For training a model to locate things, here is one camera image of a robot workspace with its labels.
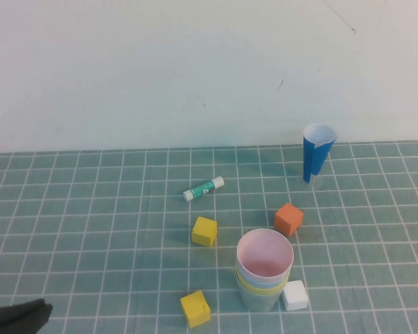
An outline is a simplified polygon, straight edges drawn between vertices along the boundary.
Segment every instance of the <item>glue stick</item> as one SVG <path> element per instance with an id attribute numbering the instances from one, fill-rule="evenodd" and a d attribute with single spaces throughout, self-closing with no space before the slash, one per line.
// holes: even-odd
<path id="1" fill-rule="evenodd" d="M 215 179 L 212 179 L 206 183 L 203 183 L 201 186 L 196 186 L 190 190 L 186 190 L 183 195 L 186 201 L 193 200 L 194 198 L 200 197 L 209 191 L 213 191 L 216 188 L 224 186 L 223 177 L 218 176 Z"/>

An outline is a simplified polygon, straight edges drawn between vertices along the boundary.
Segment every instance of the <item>light blue cup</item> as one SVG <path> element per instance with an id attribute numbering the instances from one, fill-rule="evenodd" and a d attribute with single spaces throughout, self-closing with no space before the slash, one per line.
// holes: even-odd
<path id="1" fill-rule="evenodd" d="M 269 312 L 279 300 L 281 292 L 284 289 L 281 288 L 279 291 L 270 295 L 255 294 L 243 287 L 237 276 L 235 276 L 235 279 L 237 280 L 238 291 L 240 292 L 240 298 L 243 304 L 252 312 Z"/>

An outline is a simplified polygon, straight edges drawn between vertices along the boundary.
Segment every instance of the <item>block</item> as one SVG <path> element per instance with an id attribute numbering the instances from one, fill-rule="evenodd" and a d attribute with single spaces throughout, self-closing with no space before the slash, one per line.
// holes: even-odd
<path id="1" fill-rule="evenodd" d="M 192 241 L 206 247 L 214 244 L 217 236 L 217 222 L 212 219 L 198 217 L 192 230 Z"/>
<path id="2" fill-rule="evenodd" d="M 300 310 L 308 306 L 308 295 L 301 280 L 286 283 L 281 296 L 287 311 Z"/>
<path id="3" fill-rule="evenodd" d="M 210 308 L 201 290 L 182 297 L 181 308 L 190 328 L 210 320 Z"/>
<path id="4" fill-rule="evenodd" d="M 297 207 L 286 203 L 274 218 L 274 226 L 287 237 L 292 235 L 296 228 L 301 226 L 304 213 Z"/>

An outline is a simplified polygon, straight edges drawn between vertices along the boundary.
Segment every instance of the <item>yellow cube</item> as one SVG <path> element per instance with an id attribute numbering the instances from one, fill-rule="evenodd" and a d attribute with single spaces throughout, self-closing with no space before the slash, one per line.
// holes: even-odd
<path id="1" fill-rule="evenodd" d="M 198 217 L 192 230 L 192 241 L 206 247 L 211 247 L 217 236 L 217 222 L 212 219 Z"/>
<path id="2" fill-rule="evenodd" d="M 210 320 L 210 308 L 201 290 L 181 298 L 181 308 L 190 328 Z"/>

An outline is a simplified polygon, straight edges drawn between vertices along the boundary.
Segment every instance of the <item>glue stick cap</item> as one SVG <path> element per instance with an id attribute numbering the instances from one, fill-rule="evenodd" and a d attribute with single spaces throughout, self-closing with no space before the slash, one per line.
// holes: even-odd
<path id="1" fill-rule="evenodd" d="M 212 182 L 214 182 L 215 188 L 224 186 L 224 180 L 223 180 L 223 177 L 221 176 L 217 176 L 215 179 L 212 179 Z"/>
<path id="2" fill-rule="evenodd" d="M 192 195 L 192 192 L 190 190 L 186 190 L 183 193 L 183 195 L 184 195 L 184 198 L 186 199 L 187 202 L 194 199 L 194 195 Z"/>

